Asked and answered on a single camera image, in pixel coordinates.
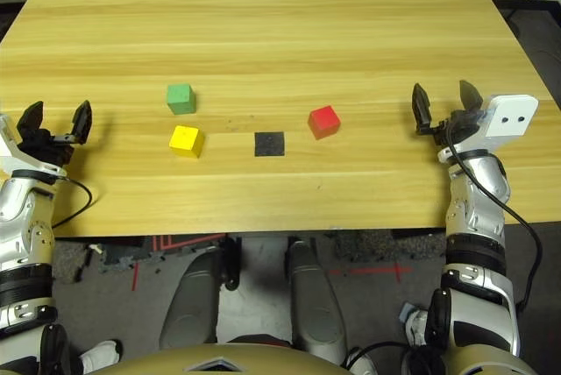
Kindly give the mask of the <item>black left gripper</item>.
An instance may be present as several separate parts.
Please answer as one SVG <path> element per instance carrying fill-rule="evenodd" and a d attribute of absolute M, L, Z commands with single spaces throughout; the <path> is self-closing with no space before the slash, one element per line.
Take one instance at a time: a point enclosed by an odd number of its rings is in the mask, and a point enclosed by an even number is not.
<path fill-rule="evenodd" d="M 18 148 L 42 162 L 65 166 L 74 153 L 73 145 L 83 145 L 87 142 L 93 122 L 90 102 L 84 101 L 80 104 L 72 119 L 72 130 L 59 136 L 52 135 L 49 130 L 40 129 L 43 108 L 42 101 L 35 102 L 19 118 L 17 129 L 22 141 L 18 144 Z"/>

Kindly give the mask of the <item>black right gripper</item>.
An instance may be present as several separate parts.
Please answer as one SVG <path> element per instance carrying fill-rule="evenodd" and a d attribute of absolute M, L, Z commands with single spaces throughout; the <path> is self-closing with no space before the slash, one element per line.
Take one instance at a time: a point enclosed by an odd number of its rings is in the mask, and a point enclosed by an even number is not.
<path fill-rule="evenodd" d="M 415 132 L 418 135 L 433 135 L 436 146 L 449 145 L 448 135 L 452 143 L 458 144 L 479 130 L 479 120 L 483 116 L 480 110 L 483 99 L 479 91 L 468 81 L 459 81 L 460 101 L 464 110 L 454 110 L 451 115 L 438 126 L 432 127 L 430 100 L 424 88 L 416 83 L 412 92 L 412 110 L 415 117 Z"/>

